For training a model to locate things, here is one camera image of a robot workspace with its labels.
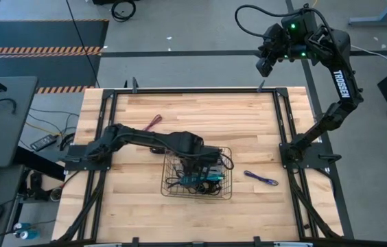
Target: black metal frame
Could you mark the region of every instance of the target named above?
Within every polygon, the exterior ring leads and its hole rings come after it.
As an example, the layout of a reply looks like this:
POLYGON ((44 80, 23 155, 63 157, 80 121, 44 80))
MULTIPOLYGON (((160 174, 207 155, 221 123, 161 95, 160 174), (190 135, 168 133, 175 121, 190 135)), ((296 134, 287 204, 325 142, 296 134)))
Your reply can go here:
MULTIPOLYGON (((110 108, 110 115, 108 119, 108 125, 113 124, 114 118, 115 118, 115 112, 116 112, 116 105, 117 105, 117 98, 120 95, 123 94, 158 94, 158 93, 271 93, 273 96, 273 101, 274 101, 274 108, 276 111, 276 116, 277 116, 277 123, 279 127, 279 133, 281 136, 281 142, 286 143, 287 138, 286 138, 286 131, 285 131, 285 125, 284 125, 284 120, 282 117, 282 112, 281 112, 281 105, 280 105, 280 98, 283 98, 283 102, 285 103, 285 111, 287 114, 287 120, 289 123, 290 127, 290 133, 292 137, 296 135, 296 128, 294 125, 294 118, 292 116, 292 109, 291 109, 291 104, 290 104, 290 99, 288 96, 288 90, 287 88, 172 88, 172 89, 105 89, 104 92, 102 93, 102 103, 101 107, 99 110, 99 119, 97 123, 97 128, 96 128, 96 135, 95 138, 99 138, 101 133, 102 133, 102 128, 103 128, 103 121, 104 121, 104 116, 105 116, 105 110, 106 110, 106 105, 107 101, 109 98, 112 98, 111 102, 111 108, 110 108)), ((293 185, 296 184, 296 179, 293 174, 293 167, 284 167, 287 170, 288 178, 289 178, 289 183, 290 183, 290 189, 292 188, 293 185)), ((311 198, 309 196, 309 188, 307 185, 307 179, 305 176, 305 170, 302 168, 298 169, 298 174, 299 178, 301 181, 301 186, 302 186, 302 192, 304 195, 304 199, 306 200, 306 203, 303 203, 304 206, 307 206, 308 203, 310 205, 311 203, 311 198)), ((87 178, 87 185, 86 185, 86 191, 84 195, 84 205, 87 204, 89 201, 90 195, 91 195, 91 190, 93 188, 93 182, 94 182, 94 171, 89 171, 89 177, 87 178)), ((100 181, 102 185, 102 191, 105 183, 105 177, 106 177, 106 171, 101 171, 99 175, 99 179, 102 180, 100 181)), ((99 219, 100 219, 100 213, 101 213, 101 205, 102 205, 102 196, 103 192, 97 197, 97 202, 95 205, 95 214, 93 217, 93 224, 92 224, 92 229, 91 229, 91 238, 90 240, 93 240, 94 242, 97 239, 97 232, 99 228, 99 219)), ((301 214, 301 208, 300 208, 300 201, 299 197, 294 193, 292 190, 292 203, 294 207, 294 214, 296 218, 296 226, 297 226, 297 231, 300 239, 305 238, 305 226, 303 225, 303 219, 302 219, 302 214, 301 214)), ((311 229, 312 237, 318 237, 318 229, 316 226, 316 221, 313 219, 313 215, 309 213, 308 210, 308 219, 309 219, 309 228, 311 229)), ((340 214, 340 220, 343 221, 344 216, 340 214)), ((86 219, 82 222, 80 228, 79 228, 79 233, 78 233, 78 240, 83 240, 84 239, 84 233, 85 233, 85 226, 86 226, 86 219)), ((259 242, 260 244, 273 244, 273 242, 259 242)), ((170 245, 169 243, 155 243, 157 246, 168 246, 170 245)), ((207 243, 208 246, 253 246, 253 242, 226 242, 226 243, 207 243)))

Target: wooden tabletop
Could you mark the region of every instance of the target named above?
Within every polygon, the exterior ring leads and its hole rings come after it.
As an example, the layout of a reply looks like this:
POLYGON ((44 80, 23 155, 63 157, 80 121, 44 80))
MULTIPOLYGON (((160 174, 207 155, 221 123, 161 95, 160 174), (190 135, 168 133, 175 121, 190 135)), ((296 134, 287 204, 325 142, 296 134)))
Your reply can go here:
MULTIPOLYGON (((85 91, 76 144, 94 140, 102 91, 85 91)), ((314 123, 306 90, 292 87, 288 92, 297 132, 304 132, 314 123)), ((281 110, 285 116, 282 100, 281 110)), ((230 200, 162 196, 163 155, 126 145, 114 153, 106 176, 98 243, 131 242, 133 237, 140 237, 140 242, 251 242, 253 236, 262 241, 298 240, 290 186, 279 155, 281 140, 272 94, 120 95, 115 123, 142 129, 157 114, 163 120, 152 131, 186 130, 201 136, 205 145, 230 147, 235 163, 233 196, 230 200), (275 179, 279 186, 249 178, 244 170, 275 179)), ((288 123, 285 127, 289 134, 288 123)), ((81 210, 87 175, 80 172, 64 188, 53 239, 64 234, 81 210)), ((308 169, 307 180, 314 207, 342 234, 329 179, 308 169)), ((302 215, 307 222, 305 210, 302 215)), ((92 213, 89 219, 87 237, 92 213)))

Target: desk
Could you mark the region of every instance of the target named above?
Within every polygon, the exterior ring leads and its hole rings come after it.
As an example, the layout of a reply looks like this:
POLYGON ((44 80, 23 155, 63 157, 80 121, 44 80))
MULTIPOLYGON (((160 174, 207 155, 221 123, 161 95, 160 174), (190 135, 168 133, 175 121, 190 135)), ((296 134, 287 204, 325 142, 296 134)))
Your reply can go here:
MULTIPOLYGON (((16 114, 12 114, 12 104, 0 102, 0 204, 12 200, 19 190, 25 167, 64 180, 63 168, 55 163, 18 146, 24 123, 35 94, 38 79, 35 77, 0 78, 0 83, 8 90, 0 92, 0 99, 12 98, 16 101, 16 114)), ((21 210, 19 202, 9 202, 0 219, 0 233, 12 228, 13 217, 18 220, 21 210)))
MULTIPOLYGON (((102 91, 89 89, 84 94, 76 144, 95 137, 102 91)), ((306 90, 294 87, 288 93, 297 132, 304 132, 314 123, 306 90)), ((106 119, 110 103, 107 105, 106 119)), ((284 115, 284 102, 280 105, 284 115)), ((126 145, 113 154, 106 176, 98 243, 131 242, 133 237, 140 237, 140 242, 251 242, 253 236, 262 241, 298 240, 290 186, 279 154, 281 138, 272 94, 129 94, 117 98, 115 123, 142 129, 156 114, 163 120, 152 131, 186 130, 204 138, 205 145, 232 149, 233 197, 225 201, 164 197, 160 192, 163 156, 126 145), (246 177, 244 170, 273 178, 279 186, 246 177)), ((288 123, 285 126, 290 140, 288 123)), ((81 210, 86 179, 87 172, 80 172, 64 188, 52 239, 64 234, 81 210)), ((307 180, 314 207, 342 234, 329 179, 307 170, 307 180)))

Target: orange striped tape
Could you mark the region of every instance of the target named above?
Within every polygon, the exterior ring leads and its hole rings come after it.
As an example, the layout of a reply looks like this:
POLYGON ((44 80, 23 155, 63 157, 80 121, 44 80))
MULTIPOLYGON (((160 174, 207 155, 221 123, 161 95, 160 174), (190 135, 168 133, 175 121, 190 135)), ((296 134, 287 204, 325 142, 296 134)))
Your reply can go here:
MULTIPOLYGON (((87 53, 99 52, 102 47, 85 47, 87 53)), ((79 47, 0 47, 0 54, 51 54, 51 53, 85 53, 79 47)))
MULTIPOLYGON (((87 52, 88 55, 98 55, 100 52, 87 52)), ((46 58, 53 56, 85 56, 84 52, 74 52, 74 53, 58 53, 58 54, 14 54, 14 55, 0 55, 0 58, 46 58)))
MULTIPOLYGON (((0 20, 0 22, 13 22, 13 21, 25 21, 25 22, 54 22, 54 21, 73 21, 71 19, 65 19, 65 20, 0 20)), ((108 19, 80 19, 80 20, 75 20, 75 21, 110 21, 108 19)))
POLYGON ((48 93, 82 93, 85 89, 94 89, 94 86, 53 86, 53 87, 40 87, 36 93, 48 94, 48 93))

